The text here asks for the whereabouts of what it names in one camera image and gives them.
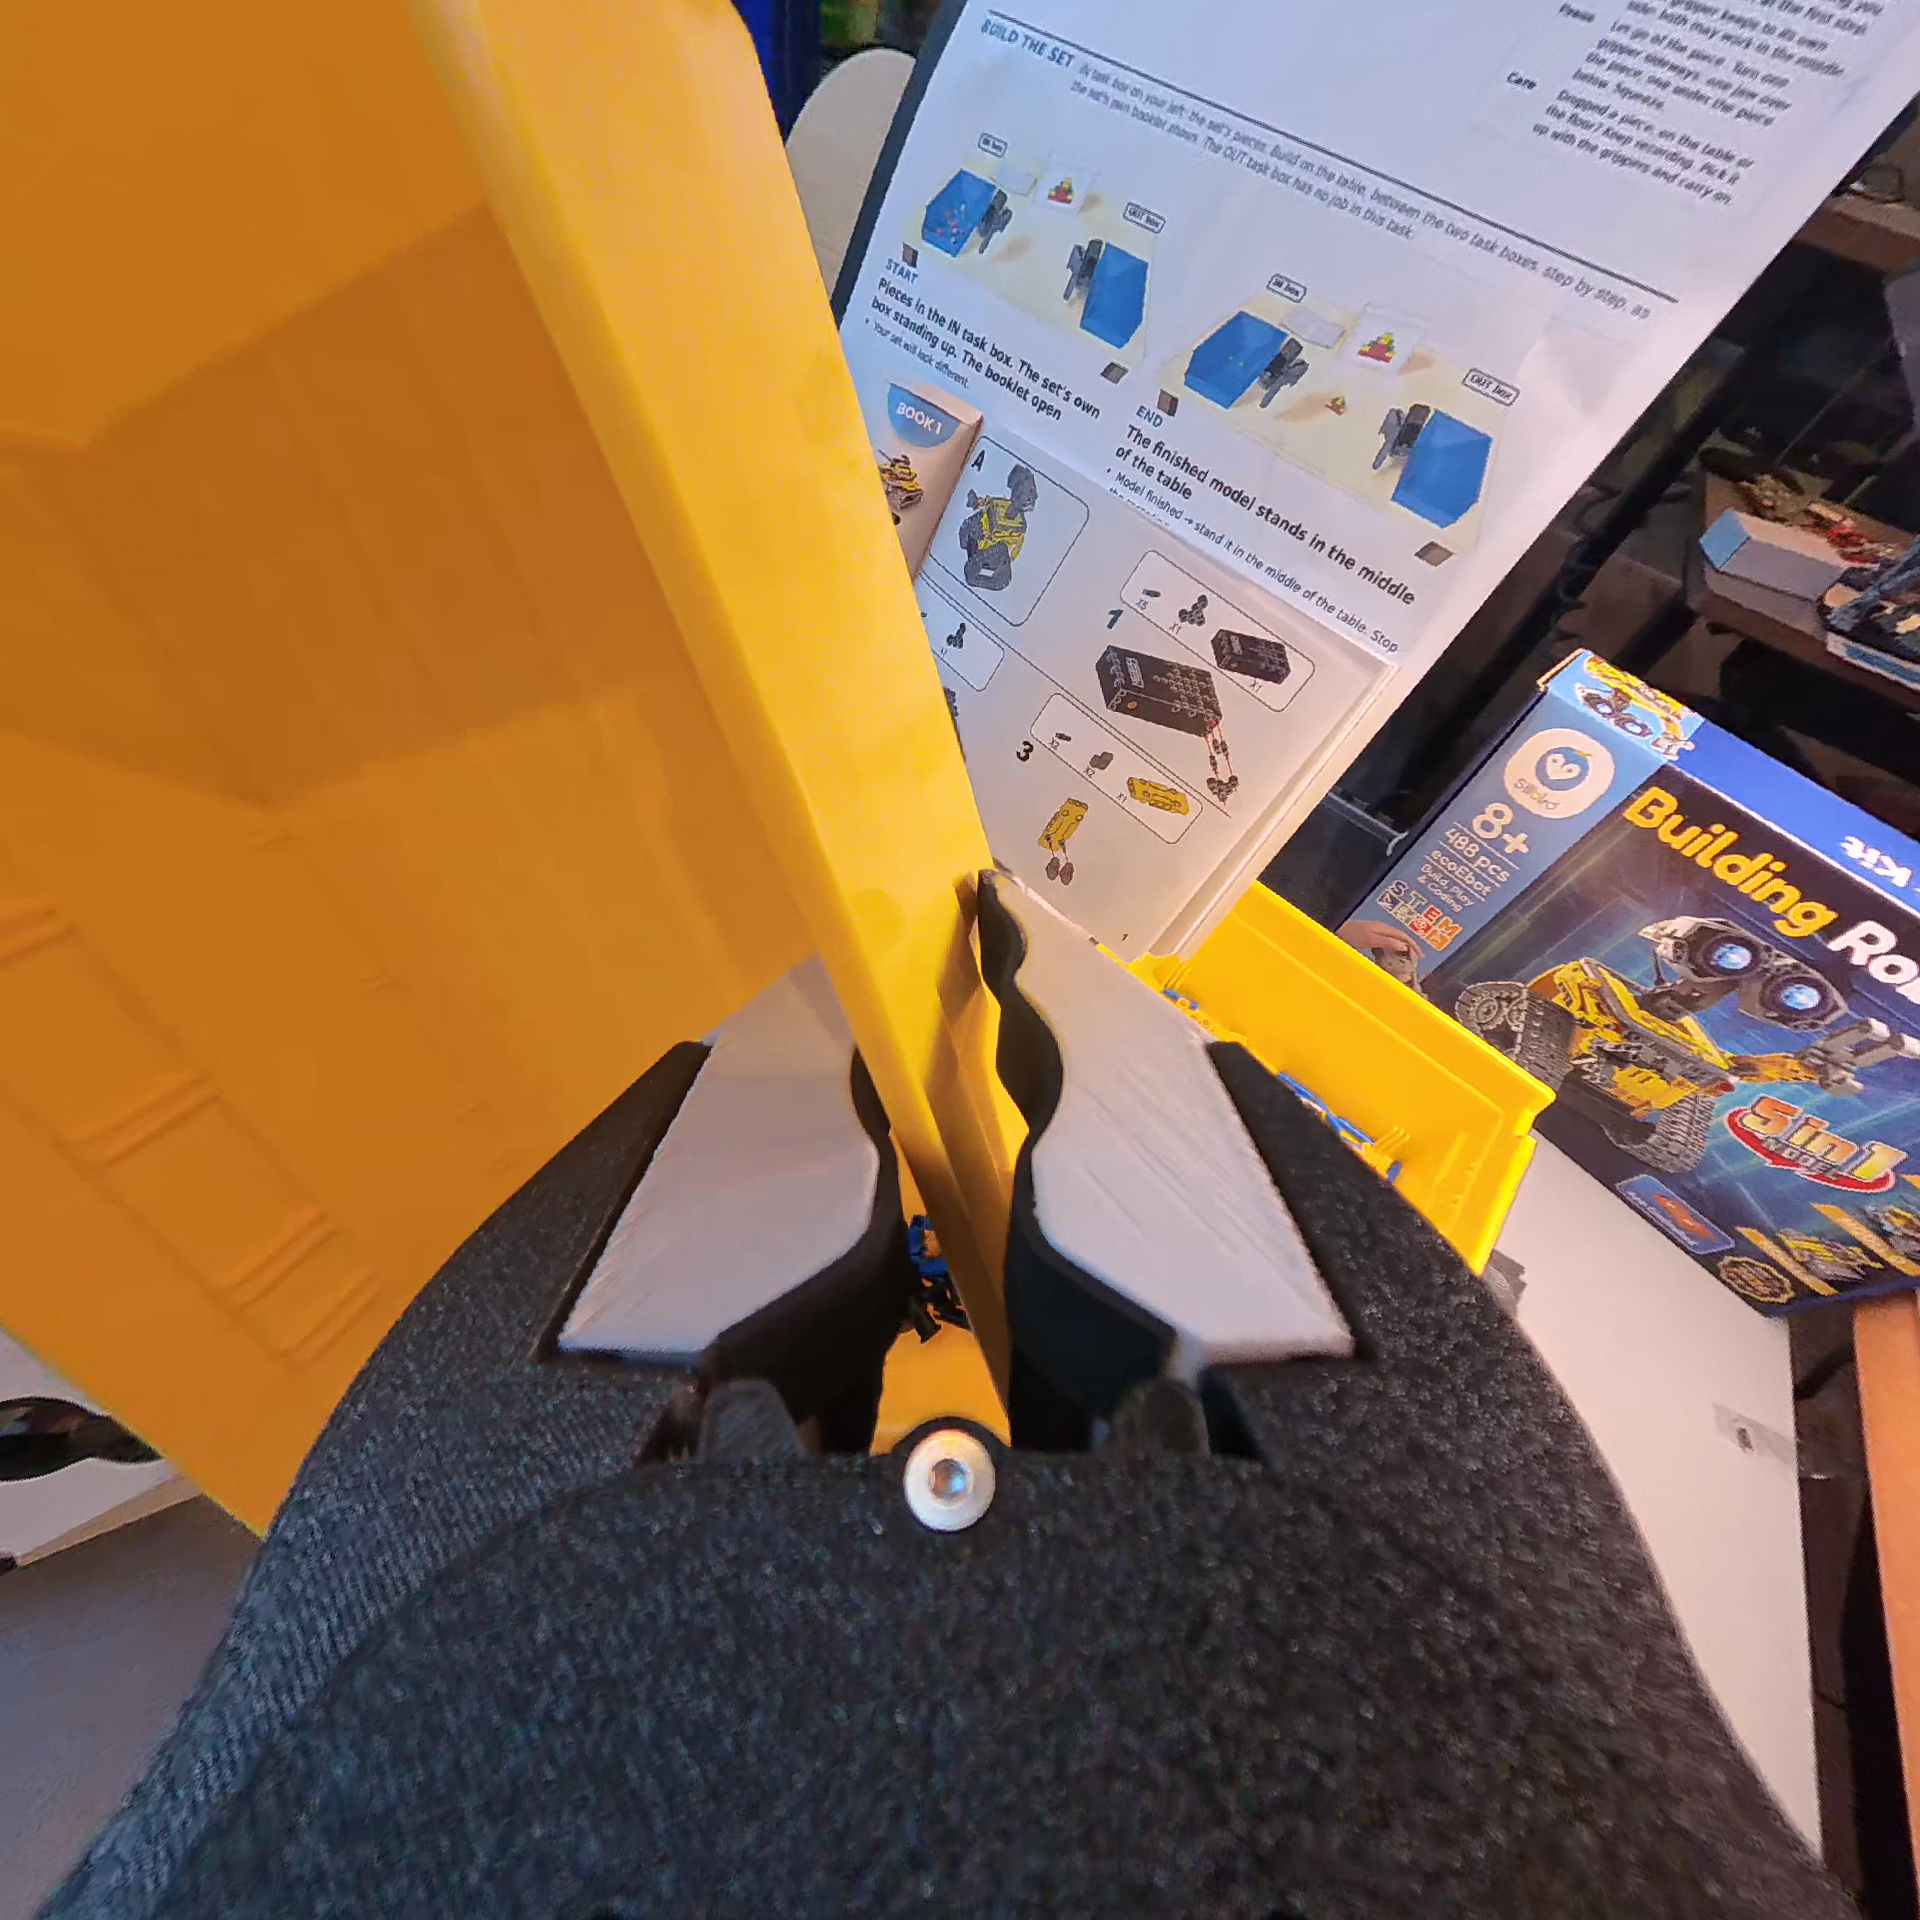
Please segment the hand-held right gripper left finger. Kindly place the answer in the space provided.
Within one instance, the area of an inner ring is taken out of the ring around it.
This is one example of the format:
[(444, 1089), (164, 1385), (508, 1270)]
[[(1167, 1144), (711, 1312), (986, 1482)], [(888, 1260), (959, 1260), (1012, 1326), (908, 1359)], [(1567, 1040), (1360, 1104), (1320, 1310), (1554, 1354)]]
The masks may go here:
[(658, 1138), (560, 1310), (560, 1354), (766, 1381), (871, 1450), (914, 1286), (899, 1156), (820, 960), (643, 1080)]

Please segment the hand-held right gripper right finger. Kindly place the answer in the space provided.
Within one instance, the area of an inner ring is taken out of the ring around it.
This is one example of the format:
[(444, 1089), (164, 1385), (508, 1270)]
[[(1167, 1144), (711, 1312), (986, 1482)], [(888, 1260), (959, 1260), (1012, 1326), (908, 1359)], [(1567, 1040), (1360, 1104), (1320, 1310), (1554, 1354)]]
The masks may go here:
[(1202, 1398), (1223, 1369), (1350, 1359), (1229, 1086), (1275, 1078), (1004, 871), (976, 882), (976, 958), (1024, 1125), (1002, 1261), (1014, 1442), (1080, 1449), (1157, 1381)]

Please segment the pile of yellow blue parts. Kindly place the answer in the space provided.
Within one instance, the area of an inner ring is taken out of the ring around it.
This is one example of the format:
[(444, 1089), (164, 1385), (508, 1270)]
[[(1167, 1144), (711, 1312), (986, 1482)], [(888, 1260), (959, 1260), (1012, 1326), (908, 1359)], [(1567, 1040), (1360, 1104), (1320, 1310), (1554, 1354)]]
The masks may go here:
[(1165, 1001), (1171, 1001), (1176, 1010), (1182, 1010), (1188, 1020), (1194, 1020), (1211, 1041), (1221, 1044), (1239, 1044), (1248, 1053), (1252, 1053), (1255, 1062), (1267, 1066), (1270, 1076), (1285, 1086), (1286, 1092), (1293, 1092), (1319, 1119), (1328, 1125), (1328, 1129), (1358, 1156), (1362, 1164), (1375, 1172), (1384, 1184), (1398, 1186), (1403, 1160), (1395, 1152), (1390, 1142), (1366, 1133), (1358, 1127), (1350, 1117), (1338, 1113), (1320, 1095), (1317, 1095), (1306, 1080), (1295, 1078), (1293, 1073), (1272, 1066), (1260, 1050), (1252, 1048), (1239, 1031), (1229, 1028), (1228, 1024), (1214, 1020), (1198, 998), (1167, 983), (1154, 985)]

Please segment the yellow plastic bin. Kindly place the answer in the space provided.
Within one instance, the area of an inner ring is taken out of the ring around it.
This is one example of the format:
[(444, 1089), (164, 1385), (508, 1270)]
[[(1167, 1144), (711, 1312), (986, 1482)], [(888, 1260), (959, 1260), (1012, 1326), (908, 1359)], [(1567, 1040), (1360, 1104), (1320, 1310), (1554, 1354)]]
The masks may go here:
[(991, 864), (731, 4), (5, 4), (5, 1329), (263, 1530), (820, 956), (1004, 1370)]
[(1395, 1146), (1396, 1190), (1482, 1272), (1547, 1086), (1261, 885), (1182, 960), (1214, 1020)]

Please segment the pile of small mixed pieces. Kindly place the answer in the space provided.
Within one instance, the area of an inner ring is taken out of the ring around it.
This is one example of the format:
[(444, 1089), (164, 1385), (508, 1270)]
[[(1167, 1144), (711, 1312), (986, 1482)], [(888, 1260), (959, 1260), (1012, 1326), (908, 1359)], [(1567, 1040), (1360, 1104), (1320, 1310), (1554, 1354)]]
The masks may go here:
[(903, 1304), (904, 1329), (922, 1344), (934, 1338), (943, 1327), (971, 1329), (968, 1312), (962, 1304), (930, 1216), (911, 1213), (904, 1220), (904, 1257), (910, 1269)]

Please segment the blue robot kit box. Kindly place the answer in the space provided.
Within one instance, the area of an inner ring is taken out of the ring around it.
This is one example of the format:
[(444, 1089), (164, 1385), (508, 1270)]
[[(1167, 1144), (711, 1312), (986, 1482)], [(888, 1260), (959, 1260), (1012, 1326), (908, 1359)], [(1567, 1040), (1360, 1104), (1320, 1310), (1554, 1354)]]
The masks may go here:
[(1576, 650), (1338, 937), (1755, 1312), (1917, 1285), (1917, 850)]

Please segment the small pale blue box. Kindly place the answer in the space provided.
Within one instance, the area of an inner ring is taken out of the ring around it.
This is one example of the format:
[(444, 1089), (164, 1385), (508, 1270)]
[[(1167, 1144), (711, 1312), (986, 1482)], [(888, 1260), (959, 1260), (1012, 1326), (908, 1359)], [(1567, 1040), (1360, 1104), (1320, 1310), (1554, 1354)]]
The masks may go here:
[(1700, 557), (1731, 581), (1820, 600), (1851, 561), (1824, 535), (1725, 510), (1699, 537)]

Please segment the large printed instruction sheet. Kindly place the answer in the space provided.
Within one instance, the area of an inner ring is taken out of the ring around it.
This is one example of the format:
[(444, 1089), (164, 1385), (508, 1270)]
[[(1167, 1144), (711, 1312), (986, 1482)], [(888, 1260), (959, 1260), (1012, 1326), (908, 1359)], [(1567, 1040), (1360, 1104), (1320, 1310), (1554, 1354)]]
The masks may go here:
[(1420, 677), (1915, 98), (1915, 4), (946, 4), (838, 288), (996, 639), (1150, 545)]

